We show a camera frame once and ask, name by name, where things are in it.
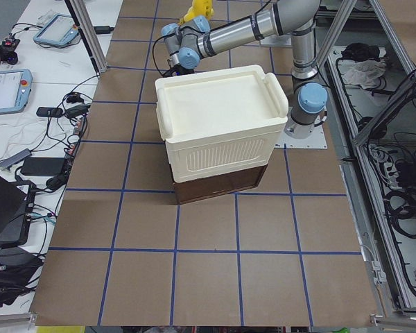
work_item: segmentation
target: white cloth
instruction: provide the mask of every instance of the white cloth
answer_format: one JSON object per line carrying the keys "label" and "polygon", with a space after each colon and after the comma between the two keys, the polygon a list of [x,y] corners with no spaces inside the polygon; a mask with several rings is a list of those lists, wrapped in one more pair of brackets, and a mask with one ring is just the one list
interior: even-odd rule
{"label": "white cloth", "polygon": [[385,73],[385,64],[375,60],[357,62],[344,74],[344,82],[349,85],[360,85],[363,89],[375,88]]}

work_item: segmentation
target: brown box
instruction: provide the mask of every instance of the brown box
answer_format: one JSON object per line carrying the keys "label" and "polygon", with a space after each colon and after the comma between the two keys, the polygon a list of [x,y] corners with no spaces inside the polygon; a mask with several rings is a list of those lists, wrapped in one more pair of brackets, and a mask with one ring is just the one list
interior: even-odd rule
{"label": "brown box", "polygon": [[191,203],[197,200],[256,187],[259,185],[266,167],[267,165],[257,166],[255,168],[189,180],[187,182],[175,182],[173,178],[173,187],[177,203],[179,205]]}

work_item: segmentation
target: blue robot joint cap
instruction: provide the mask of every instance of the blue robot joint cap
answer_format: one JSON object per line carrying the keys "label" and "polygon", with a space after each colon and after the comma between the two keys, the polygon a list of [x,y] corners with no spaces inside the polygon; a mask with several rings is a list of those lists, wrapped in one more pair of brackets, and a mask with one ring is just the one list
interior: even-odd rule
{"label": "blue robot joint cap", "polygon": [[207,18],[203,15],[199,15],[194,17],[194,23],[196,23],[196,26],[198,27],[199,31],[202,33],[208,33],[211,28],[209,26],[209,22]]}
{"label": "blue robot joint cap", "polygon": [[162,37],[164,37],[164,36],[166,36],[166,35],[169,35],[170,33],[172,33],[176,28],[178,28],[179,27],[179,25],[177,24],[177,23],[170,23],[170,24],[167,24],[167,25],[165,25],[162,29],[161,29],[161,31],[160,31],[160,35],[162,36]]}
{"label": "blue robot joint cap", "polygon": [[307,83],[300,88],[299,106],[309,114],[318,114],[327,104],[328,93],[319,83]]}
{"label": "blue robot joint cap", "polygon": [[177,55],[180,64],[186,69],[194,69],[199,65],[200,56],[189,47],[182,47]]}

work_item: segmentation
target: white desk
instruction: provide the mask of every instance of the white desk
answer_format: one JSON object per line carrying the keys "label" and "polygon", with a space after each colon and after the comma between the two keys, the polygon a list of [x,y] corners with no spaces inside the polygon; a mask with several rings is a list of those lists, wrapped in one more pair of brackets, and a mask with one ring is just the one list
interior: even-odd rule
{"label": "white desk", "polygon": [[[85,0],[85,3],[94,25],[114,26],[116,24],[122,0]],[[49,10],[69,14],[63,1],[31,0],[19,22],[36,24],[38,17],[44,15]],[[24,27],[17,26],[14,32]],[[27,68],[33,75],[31,94],[24,111],[18,114],[0,115],[0,160],[14,155],[25,148],[34,148],[43,138],[47,122],[45,118],[36,116],[37,109],[40,106],[56,106],[62,100],[62,97],[70,92],[75,85],[95,75],[83,42],[65,49],[43,49],[34,43],[32,38],[35,33],[36,31],[21,32],[18,35],[21,42],[16,50],[19,62],[15,66],[3,64],[0,67],[0,71]],[[99,35],[98,40],[101,43],[104,54],[106,54],[110,45],[111,35]],[[77,88],[77,91],[93,96],[97,82],[96,78],[92,79]],[[64,130],[60,129],[55,119],[51,122],[50,136],[63,139],[65,134],[71,134],[72,126],[67,119],[61,119],[60,124]],[[45,139],[39,149],[49,148],[54,144],[55,141]],[[48,151],[34,153],[33,155],[63,157],[63,148],[62,144],[58,144]],[[13,181],[15,168],[16,166],[11,168],[10,171],[0,169],[0,176],[6,180]],[[48,178],[31,177],[27,179],[43,188]],[[61,193],[62,189],[53,194],[38,194],[36,195],[35,203],[53,210],[60,199]],[[34,212],[43,213],[42,210],[35,210]],[[31,224],[28,241],[22,248],[32,253],[45,253],[54,229],[51,223],[47,225],[46,242],[42,251],[40,247],[45,234],[43,220]],[[4,305],[0,308],[0,316],[27,314],[32,303],[33,294],[29,293],[18,297],[11,306]]]}
{"label": "white desk", "polygon": [[[121,0],[88,0],[85,3],[93,25],[115,26]],[[36,24],[38,18],[49,10],[69,14],[63,1],[31,0],[19,22]],[[25,26],[16,26],[14,32],[23,28]],[[13,68],[28,68],[33,73],[36,83],[77,84],[95,75],[83,42],[65,49],[44,49],[34,43],[33,36],[36,33],[36,30],[31,29],[17,35],[21,40],[16,50],[19,62]],[[106,54],[110,46],[111,35],[98,35],[98,41],[103,53]],[[89,83],[97,84],[97,80],[91,80]]]}

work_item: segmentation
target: robotic arm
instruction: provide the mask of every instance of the robotic arm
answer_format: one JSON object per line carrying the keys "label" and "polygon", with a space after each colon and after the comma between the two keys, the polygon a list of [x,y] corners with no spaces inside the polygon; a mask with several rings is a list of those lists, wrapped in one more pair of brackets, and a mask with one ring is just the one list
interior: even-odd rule
{"label": "robotic arm", "polygon": [[165,76],[191,74],[203,58],[270,35],[291,33],[292,76],[294,86],[299,89],[295,90],[298,103],[291,111],[285,131],[298,139],[308,137],[328,97],[321,85],[309,83],[318,72],[314,16],[319,5],[320,0],[279,0],[270,10],[260,10],[213,30],[204,16],[197,16],[181,26],[168,24],[161,31],[170,55],[171,69]]}
{"label": "robotic arm", "polygon": [[178,26],[162,28],[169,64],[178,74],[191,73],[203,58],[262,40],[270,35],[291,33],[293,75],[305,80],[314,77],[314,16],[320,0],[279,0],[270,10],[262,10],[213,30],[203,16]]}

